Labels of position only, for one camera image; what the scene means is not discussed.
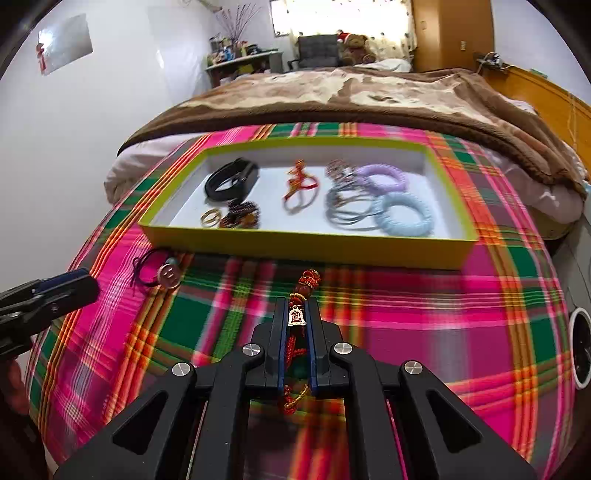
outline box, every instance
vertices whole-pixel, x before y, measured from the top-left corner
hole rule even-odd
[[[224,203],[212,203],[204,192],[210,173],[238,157],[260,166],[259,180],[247,200],[261,207],[259,229],[202,228],[201,216]],[[388,236],[366,218],[350,227],[330,223],[324,198],[333,185],[326,166],[335,158],[352,165],[386,163],[403,170],[408,191],[426,202],[434,229],[426,238]],[[298,159],[306,172],[320,179],[320,187],[296,194],[309,206],[288,211],[282,197],[287,192],[287,172]],[[393,207],[393,215],[417,215]],[[307,260],[337,264],[458,270],[478,237],[472,218],[451,178],[432,150],[424,145],[373,138],[280,138],[212,147],[191,160],[152,202],[139,221],[155,247],[182,251]]]

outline brown blanket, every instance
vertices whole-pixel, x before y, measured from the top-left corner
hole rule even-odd
[[[367,122],[454,135],[497,150],[534,180],[585,196],[560,138],[468,70],[377,72],[355,67],[246,76],[181,103],[121,147],[165,135],[286,122]]]

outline chair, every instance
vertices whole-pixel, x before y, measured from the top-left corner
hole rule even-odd
[[[310,35],[297,40],[300,58],[287,62],[290,70],[298,62],[298,69],[338,67],[340,65],[339,44],[336,35]]]

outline tablecloth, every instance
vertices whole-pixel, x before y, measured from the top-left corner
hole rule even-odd
[[[359,136],[433,149],[455,182],[480,240],[461,271],[179,254],[180,288],[132,288],[132,259],[151,246],[137,225],[156,195],[199,151],[271,137]],[[162,258],[145,267],[150,278]],[[369,124],[278,124],[206,134],[149,172],[80,250],[99,300],[54,322],[31,353],[31,415],[58,463],[178,361],[217,361],[270,321],[304,268],[322,275],[323,319],[394,364],[427,365],[546,478],[566,453],[573,381],[563,293],[544,245],[480,146],[428,131]],[[348,478],[341,401],[311,397],[284,417],[251,405],[245,478]]]

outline white curtain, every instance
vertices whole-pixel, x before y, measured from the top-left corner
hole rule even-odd
[[[366,35],[378,60],[411,60],[417,47],[411,0],[285,0],[291,34]]]

